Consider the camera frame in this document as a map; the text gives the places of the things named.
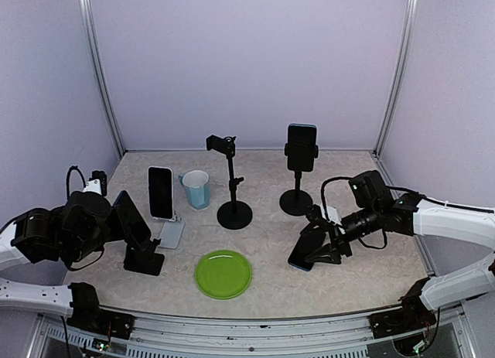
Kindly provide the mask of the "black phone blue case bottom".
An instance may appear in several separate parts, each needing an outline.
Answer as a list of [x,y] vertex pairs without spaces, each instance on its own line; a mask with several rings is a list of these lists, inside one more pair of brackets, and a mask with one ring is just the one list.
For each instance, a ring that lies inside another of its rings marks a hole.
[[120,191],[113,208],[124,241],[138,251],[146,251],[151,231],[126,190]]

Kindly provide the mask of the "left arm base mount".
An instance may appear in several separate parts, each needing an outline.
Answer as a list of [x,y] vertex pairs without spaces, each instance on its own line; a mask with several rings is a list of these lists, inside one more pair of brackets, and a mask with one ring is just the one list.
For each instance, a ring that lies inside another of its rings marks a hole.
[[107,338],[129,339],[135,323],[133,315],[106,309],[74,309],[67,324]]

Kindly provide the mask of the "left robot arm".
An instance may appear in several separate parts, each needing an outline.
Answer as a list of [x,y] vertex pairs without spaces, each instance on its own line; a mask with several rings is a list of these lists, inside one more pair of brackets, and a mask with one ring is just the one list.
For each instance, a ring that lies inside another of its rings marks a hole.
[[[124,239],[117,211],[99,193],[71,193],[64,206],[35,208],[1,229],[1,269],[40,261],[62,261],[68,268],[104,245]],[[79,318],[91,330],[103,329],[108,313],[94,286],[43,286],[1,280],[1,307]]]

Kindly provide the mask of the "short black clamp stand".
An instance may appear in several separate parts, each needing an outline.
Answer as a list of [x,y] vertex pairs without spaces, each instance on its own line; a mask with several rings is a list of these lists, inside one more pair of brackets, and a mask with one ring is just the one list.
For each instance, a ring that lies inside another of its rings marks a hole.
[[285,191],[279,199],[281,209],[295,217],[304,216],[307,207],[313,204],[312,197],[301,189],[302,174],[303,172],[294,172],[295,187]]

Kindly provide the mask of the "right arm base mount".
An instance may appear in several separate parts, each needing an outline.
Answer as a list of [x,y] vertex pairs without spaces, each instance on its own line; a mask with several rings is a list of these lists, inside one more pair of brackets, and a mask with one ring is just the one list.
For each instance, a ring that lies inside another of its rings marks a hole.
[[375,339],[400,335],[436,324],[434,312],[417,313],[410,309],[374,313],[368,319]]

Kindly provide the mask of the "black phone white case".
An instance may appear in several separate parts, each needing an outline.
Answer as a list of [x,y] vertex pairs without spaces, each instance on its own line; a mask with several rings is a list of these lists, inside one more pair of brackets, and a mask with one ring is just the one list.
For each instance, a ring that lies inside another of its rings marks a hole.
[[152,217],[164,220],[173,218],[171,169],[156,166],[148,168],[148,204]]

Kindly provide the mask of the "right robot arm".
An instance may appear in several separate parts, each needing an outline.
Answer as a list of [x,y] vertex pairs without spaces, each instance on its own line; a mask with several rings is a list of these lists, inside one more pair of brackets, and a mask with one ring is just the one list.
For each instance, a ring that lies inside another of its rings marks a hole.
[[[311,206],[306,214],[309,225],[301,232],[308,235],[318,227],[329,235],[329,242],[307,254],[309,263],[340,264],[352,254],[351,242],[380,231],[409,237],[444,237],[494,249],[494,210],[463,206],[429,198],[402,188],[394,198],[394,187],[385,184],[377,170],[346,177],[359,211],[341,220],[329,217],[327,205]],[[426,310],[483,295],[494,290],[494,254],[474,261],[457,271],[439,277],[423,278],[402,297],[395,322],[411,330],[425,318]]]

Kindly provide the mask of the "tall black clamp stand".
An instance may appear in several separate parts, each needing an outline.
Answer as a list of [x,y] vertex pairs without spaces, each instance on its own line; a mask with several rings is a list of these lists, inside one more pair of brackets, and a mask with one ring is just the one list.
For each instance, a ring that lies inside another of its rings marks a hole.
[[228,230],[243,229],[253,218],[251,207],[237,199],[237,186],[244,181],[244,177],[236,177],[234,174],[235,139],[235,136],[221,138],[216,135],[211,135],[206,139],[207,151],[214,150],[225,155],[227,159],[230,200],[219,207],[217,220],[223,228]]

